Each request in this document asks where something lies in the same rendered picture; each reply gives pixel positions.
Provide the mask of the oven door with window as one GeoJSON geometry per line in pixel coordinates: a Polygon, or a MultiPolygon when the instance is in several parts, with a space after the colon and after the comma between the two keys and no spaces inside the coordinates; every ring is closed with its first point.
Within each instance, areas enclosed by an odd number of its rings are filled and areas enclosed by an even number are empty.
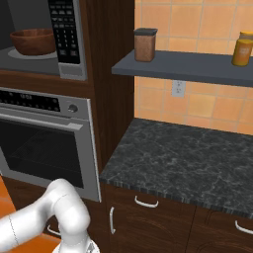
{"type": "Polygon", "coordinates": [[[67,180],[80,197],[101,200],[96,152],[90,123],[64,130],[0,119],[0,172],[3,176],[46,187],[67,180]]]}

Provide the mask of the silver microwave oven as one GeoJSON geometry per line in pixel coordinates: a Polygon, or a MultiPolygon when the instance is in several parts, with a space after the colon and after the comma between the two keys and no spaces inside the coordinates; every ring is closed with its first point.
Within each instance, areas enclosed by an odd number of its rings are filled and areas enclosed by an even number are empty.
{"type": "Polygon", "coordinates": [[[79,0],[0,0],[0,69],[56,74],[63,79],[87,79],[79,0]],[[12,32],[52,29],[57,58],[17,59],[12,32]]]}

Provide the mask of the dark wood cupboard door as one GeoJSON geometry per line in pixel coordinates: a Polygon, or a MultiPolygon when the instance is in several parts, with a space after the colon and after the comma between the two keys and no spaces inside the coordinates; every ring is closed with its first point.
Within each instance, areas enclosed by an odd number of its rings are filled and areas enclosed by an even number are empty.
{"type": "Polygon", "coordinates": [[[186,253],[196,207],[111,185],[105,186],[107,209],[114,210],[112,253],[186,253]],[[134,197],[156,209],[142,207],[134,197]]]}
{"type": "Polygon", "coordinates": [[[186,253],[253,253],[253,235],[239,231],[236,220],[253,230],[253,219],[196,208],[186,253]]]}

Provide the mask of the brown wooden bowl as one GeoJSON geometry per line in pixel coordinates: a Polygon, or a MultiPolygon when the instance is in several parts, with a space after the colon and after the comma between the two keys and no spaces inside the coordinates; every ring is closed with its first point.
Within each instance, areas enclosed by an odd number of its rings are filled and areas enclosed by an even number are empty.
{"type": "Polygon", "coordinates": [[[15,49],[22,55],[45,55],[55,52],[52,29],[29,29],[10,34],[15,49]]]}

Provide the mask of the grey microwave turntable plate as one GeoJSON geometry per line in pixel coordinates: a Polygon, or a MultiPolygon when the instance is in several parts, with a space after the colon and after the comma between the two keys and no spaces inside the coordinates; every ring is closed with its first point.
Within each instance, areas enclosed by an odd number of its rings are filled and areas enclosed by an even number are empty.
{"type": "Polygon", "coordinates": [[[13,58],[27,59],[27,60],[42,60],[42,59],[57,58],[57,53],[56,52],[43,54],[43,55],[23,55],[23,54],[20,54],[15,48],[10,49],[8,51],[8,55],[13,57],[13,58]]]}

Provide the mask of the dark wood tall cabinet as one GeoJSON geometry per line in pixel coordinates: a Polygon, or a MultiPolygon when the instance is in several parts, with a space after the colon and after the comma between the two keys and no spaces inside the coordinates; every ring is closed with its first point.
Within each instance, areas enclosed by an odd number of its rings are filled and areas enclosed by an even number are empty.
{"type": "MultiPolygon", "coordinates": [[[[133,0],[79,0],[81,25],[87,63],[87,79],[62,79],[45,74],[0,69],[0,88],[17,89],[91,101],[93,131],[99,175],[119,144],[133,118],[133,80],[117,76],[112,67],[133,48],[133,0]]],[[[46,188],[3,176],[12,191],[35,202],[46,188]]],[[[105,191],[100,185],[102,200],[82,197],[90,219],[104,220],[105,191]]]]}

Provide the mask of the brown jar with black lid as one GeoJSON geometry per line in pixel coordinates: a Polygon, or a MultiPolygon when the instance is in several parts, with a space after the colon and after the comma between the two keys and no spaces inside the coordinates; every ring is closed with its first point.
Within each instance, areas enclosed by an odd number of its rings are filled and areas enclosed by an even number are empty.
{"type": "Polygon", "coordinates": [[[155,55],[157,29],[139,28],[134,33],[134,58],[136,61],[150,62],[155,55]]]}

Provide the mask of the yellow orange bottle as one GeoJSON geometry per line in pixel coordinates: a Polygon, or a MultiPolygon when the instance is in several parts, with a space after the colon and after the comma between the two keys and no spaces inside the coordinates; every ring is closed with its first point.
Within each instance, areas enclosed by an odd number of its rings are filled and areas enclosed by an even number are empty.
{"type": "Polygon", "coordinates": [[[235,66],[246,66],[253,48],[253,32],[242,31],[236,41],[231,63],[235,66]]]}

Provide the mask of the white wall outlet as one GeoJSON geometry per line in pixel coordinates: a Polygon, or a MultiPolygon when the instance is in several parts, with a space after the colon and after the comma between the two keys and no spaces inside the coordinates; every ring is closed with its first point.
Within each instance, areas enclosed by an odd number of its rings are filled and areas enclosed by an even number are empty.
{"type": "Polygon", "coordinates": [[[185,95],[186,82],[184,80],[172,81],[172,96],[183,98],[185,95]]]}

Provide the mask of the silver wall oven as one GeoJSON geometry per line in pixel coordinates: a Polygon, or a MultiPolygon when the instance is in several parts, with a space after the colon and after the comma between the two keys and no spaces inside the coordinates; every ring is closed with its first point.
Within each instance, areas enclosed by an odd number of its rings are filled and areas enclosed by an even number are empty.
{"type": "Polygon", "coordinates": [[[96,152],[91,101],[89,99],[0,88],[0,108],[8,108],[55,117],[87,120],[90,123],[94,150],[96,152]],[[78,107],[78,111],[76,113],[68,111],[70,104],[74,104],[78,107]]]}

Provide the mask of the grey wall shelf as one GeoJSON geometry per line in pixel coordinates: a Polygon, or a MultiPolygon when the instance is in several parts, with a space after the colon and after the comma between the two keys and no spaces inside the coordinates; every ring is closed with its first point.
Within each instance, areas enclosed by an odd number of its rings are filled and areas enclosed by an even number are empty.
{"type": "Polygon", "coordinates": [[[112,67],[112,73],[253,87],[253,57],[244,67],[234,66],[231,59],[227,54],[157,50],[151,62],[140,62],[131,51],[112,67]]]}

